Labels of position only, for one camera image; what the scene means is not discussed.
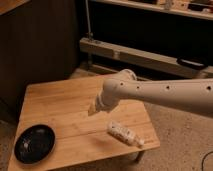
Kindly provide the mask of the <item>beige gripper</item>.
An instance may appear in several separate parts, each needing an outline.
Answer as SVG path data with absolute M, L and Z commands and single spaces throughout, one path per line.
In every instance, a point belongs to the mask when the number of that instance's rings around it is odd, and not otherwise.
M 88 110 L 88 116 L 92 116 L 100 111 L 106 111 L 107 109 L 108 106 L 103 103 L 101 95 L 98 94 L 95 98 L 94 104 L 91 105 Z

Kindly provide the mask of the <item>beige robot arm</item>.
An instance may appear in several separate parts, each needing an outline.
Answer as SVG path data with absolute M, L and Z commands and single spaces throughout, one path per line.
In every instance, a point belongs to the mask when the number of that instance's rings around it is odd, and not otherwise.
M 213 116 L 213 78 L 138 81 L 132 70 L 124 69 L 104 80 L 102 90 L 89 107 L 88 115 L 110 112 L 123 99 Z

